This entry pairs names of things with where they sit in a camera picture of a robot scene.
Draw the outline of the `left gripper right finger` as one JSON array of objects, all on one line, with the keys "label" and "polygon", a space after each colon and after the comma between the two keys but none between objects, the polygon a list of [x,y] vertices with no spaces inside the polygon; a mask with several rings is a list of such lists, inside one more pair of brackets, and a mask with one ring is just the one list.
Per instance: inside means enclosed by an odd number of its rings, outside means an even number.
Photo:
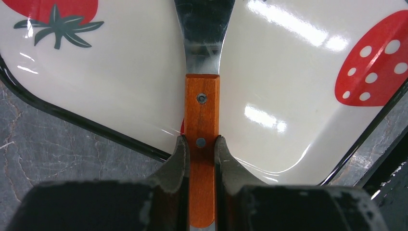
[{"label": "left gripper right finger", "polygon": [[362,189],[264,183],[215,143],[218,231],[386,231],[379,208]]}]

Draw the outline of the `white strawberry tray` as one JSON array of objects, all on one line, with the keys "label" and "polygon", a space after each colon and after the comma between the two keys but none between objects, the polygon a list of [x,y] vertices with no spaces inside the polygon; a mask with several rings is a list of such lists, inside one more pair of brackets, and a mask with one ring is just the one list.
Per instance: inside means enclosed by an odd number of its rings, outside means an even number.
[{"label": "white strawberry tray", "polygon": [[220,75],[219,132],[269,184],[318,184],[408,77],[404,0],[3,0],[2,80],[165,159],[186,73]]}]

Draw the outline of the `orange handled metal scraper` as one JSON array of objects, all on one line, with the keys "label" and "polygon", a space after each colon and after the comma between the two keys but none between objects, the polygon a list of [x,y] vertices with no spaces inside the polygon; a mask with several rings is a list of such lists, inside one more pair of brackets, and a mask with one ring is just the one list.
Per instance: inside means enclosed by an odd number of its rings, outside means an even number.
[{"label": "orange handled metal scraper", "polygon": [[185,59],[184,135],[190,150],[189,222],[215,221],[215,143],[219,135],[220,61],[232,0],[177,0]]}]

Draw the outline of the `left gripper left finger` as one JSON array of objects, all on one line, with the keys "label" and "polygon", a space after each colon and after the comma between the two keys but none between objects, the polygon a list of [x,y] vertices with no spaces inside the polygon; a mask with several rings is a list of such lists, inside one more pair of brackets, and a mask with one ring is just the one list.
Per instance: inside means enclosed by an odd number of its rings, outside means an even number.
[{"label": "left gripper left finger", "polygon": [[23,198],[9,231],[187,231],[189,148],[141,180],[47,181]]}]

